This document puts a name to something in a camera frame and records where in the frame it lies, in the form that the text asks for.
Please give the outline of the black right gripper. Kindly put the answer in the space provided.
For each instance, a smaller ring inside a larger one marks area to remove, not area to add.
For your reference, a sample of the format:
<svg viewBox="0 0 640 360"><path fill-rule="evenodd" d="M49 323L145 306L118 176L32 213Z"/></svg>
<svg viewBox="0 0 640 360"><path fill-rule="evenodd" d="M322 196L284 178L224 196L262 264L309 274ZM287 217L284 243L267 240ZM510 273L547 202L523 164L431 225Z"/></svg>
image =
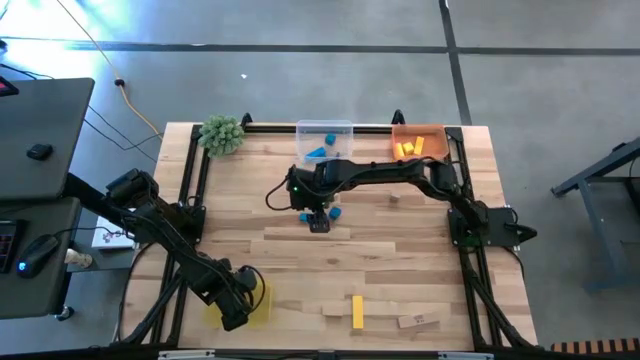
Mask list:
<svg viewBox="0 0 640 360"><path fill-rule="evenodd" d="M317 212L329 207L330 198L331 196L325 190L318 190L315 187L312 171L299 168L289 169L289 199L292 209ZM329 217L324 212L321 213L320 218L317 214L309 214L308 224L312 233L328 233L330 231Z"/></svg>

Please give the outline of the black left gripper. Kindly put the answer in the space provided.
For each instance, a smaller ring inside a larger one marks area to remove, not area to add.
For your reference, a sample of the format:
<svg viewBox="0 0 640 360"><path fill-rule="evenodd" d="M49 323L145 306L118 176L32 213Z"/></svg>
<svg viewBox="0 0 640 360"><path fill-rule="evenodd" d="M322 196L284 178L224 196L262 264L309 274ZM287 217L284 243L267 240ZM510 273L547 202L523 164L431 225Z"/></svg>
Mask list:
<svg viewBox="0 0 640 360"><path fill-rule="evenodd" d="M234 279L234 274L216 278L204 291L203 297L208 305L215 303L223 314L222 325L225 331L245 325L253 310L252 291L245 291Z"/></svg>

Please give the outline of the long natural wood block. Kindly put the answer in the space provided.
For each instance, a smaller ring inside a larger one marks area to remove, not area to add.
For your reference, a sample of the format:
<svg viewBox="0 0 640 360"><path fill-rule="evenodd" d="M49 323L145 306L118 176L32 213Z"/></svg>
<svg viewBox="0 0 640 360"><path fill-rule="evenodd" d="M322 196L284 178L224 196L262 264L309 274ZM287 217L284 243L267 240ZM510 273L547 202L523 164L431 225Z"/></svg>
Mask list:
<svg viewBox="0 0 640 360"><path fill-rule="evenodd" d="M321 304L321 314L327 317L343 317L352 313L352 305L346 300L331 300Z"/></svg>

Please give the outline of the yellow plastic bin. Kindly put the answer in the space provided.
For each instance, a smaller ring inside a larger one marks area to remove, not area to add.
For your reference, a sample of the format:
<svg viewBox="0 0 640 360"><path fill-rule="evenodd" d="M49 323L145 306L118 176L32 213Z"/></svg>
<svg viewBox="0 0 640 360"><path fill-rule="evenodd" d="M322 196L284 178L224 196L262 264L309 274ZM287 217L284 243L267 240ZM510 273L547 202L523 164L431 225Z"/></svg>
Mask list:
<svg viewBox="0 0 640 360"><path fill-rule="evenodd" d="M267 281L265 285L262 285L262 283L259 282L256 289L252 291L252 294L254 295L255 301L262 300L262 302L257 309L249 315L249 320L243 327L257 329L264 327L270 322L273 294L271 283ZM221 317L222 314L215 305L208 306L203 310L205 323L213 329L223 329Z"/></svg>

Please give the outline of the white bar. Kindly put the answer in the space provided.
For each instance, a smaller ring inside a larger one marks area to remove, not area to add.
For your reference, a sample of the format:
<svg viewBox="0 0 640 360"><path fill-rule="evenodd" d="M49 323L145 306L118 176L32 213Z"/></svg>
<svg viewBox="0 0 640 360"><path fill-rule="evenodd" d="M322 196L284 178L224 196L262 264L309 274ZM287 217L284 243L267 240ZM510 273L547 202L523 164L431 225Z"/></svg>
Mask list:
<svg viewBox="0 0 640 360"><path fill-rule="evenodd" d="M160 351L157 360L206 360L214 357L213 350L167 350Z"/></svg>
<svg viewBox="0 0 640 360"><path fill-rule="evenodd" d="M494 360L494 355L479 352L443 351L438 353L438 360Z"/></svg>

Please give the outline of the clear plastic bin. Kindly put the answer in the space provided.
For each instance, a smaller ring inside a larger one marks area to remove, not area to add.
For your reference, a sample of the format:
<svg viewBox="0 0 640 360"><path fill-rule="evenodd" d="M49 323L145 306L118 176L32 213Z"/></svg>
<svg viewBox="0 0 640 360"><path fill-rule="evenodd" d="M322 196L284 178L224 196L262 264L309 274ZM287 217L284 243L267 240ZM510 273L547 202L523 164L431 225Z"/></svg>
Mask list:
<svg viewBox="0 0 640 360"><path fill-rule="evenodd" d="M348 120L299 120L296 123L296 150L303 163L320 163L330 160L349 159L353 152L354 127ZM333 146L325 143L327 134L335 134ZM326 157L306 161L305 155L312 150L324 147Z"/></svg>

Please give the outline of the artificial green potted plant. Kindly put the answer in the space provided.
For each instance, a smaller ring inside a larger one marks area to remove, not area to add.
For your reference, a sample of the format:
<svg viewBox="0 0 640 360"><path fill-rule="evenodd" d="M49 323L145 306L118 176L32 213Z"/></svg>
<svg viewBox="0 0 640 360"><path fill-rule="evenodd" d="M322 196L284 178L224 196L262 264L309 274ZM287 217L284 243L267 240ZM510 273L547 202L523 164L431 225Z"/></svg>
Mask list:
<svg viewBox="0 0 640 360"><path fill-rule="evenodd" d="M244 140L244 129L240 122L225 115L213 115L199 130L198 145L209 158L219 158L235 152Z"/></svg>

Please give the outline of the natural wood block with print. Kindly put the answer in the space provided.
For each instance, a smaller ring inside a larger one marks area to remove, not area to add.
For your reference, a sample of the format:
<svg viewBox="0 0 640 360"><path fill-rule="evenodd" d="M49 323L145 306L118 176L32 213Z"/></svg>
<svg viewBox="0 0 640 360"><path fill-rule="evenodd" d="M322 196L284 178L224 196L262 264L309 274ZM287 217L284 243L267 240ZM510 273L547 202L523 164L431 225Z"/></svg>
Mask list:
<svg viewBox="0 0 640 360"><path fill-rule="evenodd" d="M440 319L440 312L428 312L401 316L397 319L397 324L400 329L409 329L427 324L438 323Z"/></svg>

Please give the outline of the orange plastic bin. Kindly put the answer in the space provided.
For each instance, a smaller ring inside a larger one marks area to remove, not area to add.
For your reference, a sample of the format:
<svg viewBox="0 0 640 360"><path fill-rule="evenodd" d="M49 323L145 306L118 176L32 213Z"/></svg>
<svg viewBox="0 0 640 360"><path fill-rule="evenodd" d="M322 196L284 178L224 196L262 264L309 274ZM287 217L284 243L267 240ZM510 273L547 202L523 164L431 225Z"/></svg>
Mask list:
<svg viewBox="0 0 640 360"><path fill-rule="evenodd" d="M402 145L411 142L415 146L418 136L424 138L424 147L421 155L406 155L401 159L408 161L414 158L430 157L442 160L449 154L448 140L443 125L393 125L391 131L391 149L394 157L394 145Z"/></svg>

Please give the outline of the small white object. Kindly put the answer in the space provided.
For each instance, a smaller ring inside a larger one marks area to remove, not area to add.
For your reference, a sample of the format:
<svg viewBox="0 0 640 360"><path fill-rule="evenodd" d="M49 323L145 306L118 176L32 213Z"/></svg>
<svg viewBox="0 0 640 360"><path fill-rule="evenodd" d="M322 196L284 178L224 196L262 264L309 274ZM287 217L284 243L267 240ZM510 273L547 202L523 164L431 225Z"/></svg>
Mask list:
<svg viewBox="0 0 640 360"><path fill-rule="evenodd" d="M80 253L72 248L68 248L66 250L64 263L67 265L75 265L80 268L86 269L89 268L93 263L93 258L91 255Z"/></svg>

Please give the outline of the dark grey desk top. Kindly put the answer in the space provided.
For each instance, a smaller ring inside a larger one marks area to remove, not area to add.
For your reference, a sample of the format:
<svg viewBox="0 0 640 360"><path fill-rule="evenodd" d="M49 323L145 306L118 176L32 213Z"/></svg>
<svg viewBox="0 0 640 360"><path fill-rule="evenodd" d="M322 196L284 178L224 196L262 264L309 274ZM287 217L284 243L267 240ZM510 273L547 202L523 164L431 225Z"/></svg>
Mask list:
<svg viewBox="0 0 640 360"><path fill-rule="evenodd" d="M0 320L56 315L62 311L70 281L64 259L79 212L79 201L74 198L0 207L0 220L16 223L9 271L0 273ZM44 234L56 236L59 247L37 276L19 277L16 265L20 254Z"/></svg>
<svg viewBox="0 0 640 360"><path fill-rule="evenodd" d="M0 97L0 202L61 195L95 81L91 78L16 81L18 95ZM54 148L45 161L26 151Z"/></svg>

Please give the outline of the black computer mouse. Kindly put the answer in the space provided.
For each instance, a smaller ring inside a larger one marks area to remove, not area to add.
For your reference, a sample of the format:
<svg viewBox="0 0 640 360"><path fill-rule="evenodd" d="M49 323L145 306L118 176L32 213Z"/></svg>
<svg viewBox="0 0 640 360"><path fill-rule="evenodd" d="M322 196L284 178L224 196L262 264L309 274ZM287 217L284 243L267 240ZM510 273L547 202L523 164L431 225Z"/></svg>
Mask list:
<svg viewBox="0 0 640 360"><path fill-rule="evenodd" d="M44 234L33 240L18 258L18 276L25 279L37 276L57 250L59 243L59 239L52 234Z"/></svg>

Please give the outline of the black keyboard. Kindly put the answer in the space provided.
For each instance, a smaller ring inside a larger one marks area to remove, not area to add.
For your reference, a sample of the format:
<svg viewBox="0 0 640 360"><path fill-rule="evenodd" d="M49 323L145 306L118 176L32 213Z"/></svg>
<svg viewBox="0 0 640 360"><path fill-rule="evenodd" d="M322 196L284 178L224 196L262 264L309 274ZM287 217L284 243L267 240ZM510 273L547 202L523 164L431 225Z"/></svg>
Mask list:
<svg viewBox="0 0 640 360"><path fill-rule="evenodd" d="M0 273L9 271L16 237L16 223L0 220Z"/></svg>

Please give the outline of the orange black striped bar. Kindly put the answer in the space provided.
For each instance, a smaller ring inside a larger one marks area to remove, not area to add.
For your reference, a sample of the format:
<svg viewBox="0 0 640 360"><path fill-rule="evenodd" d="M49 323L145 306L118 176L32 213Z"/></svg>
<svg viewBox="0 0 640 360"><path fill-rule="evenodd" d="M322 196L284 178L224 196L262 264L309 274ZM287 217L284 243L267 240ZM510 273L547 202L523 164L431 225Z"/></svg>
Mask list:
<svg viewBox="0 0 640 360"><path fill-rule="evenodd" d="M572 354L640 353L640 338L561 342L552 344L551 350Z"/></svg>

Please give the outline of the black aluminium table frame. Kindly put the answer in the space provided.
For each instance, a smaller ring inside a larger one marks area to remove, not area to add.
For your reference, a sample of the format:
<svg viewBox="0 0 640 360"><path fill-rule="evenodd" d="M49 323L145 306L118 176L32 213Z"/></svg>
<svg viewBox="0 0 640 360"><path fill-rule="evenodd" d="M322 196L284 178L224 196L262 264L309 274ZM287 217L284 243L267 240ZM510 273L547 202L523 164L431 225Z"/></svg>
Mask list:
<svg viewBox="0 0 640 360"><path fill-rule="evenodd" d="M264 327L213 329L208 307L196 295L171 298L161 338L180 348L231 350L469 350L469 309L490 340L495 321L479 299L468 299L460 256L451 242L448 204L408 184L361 186L339 194L341 217L328 233L314 234L289 209L283 178L298 162L295 128L250 123L232 155L205 162L207 209L199 248L234 266L251 265L272 286L270 322ZM391 203L391 194L400 196ZM321 314L321 304L364 299L364 328L352 313ZM400 329L405 315L440 312L438 323Z"/></svg>

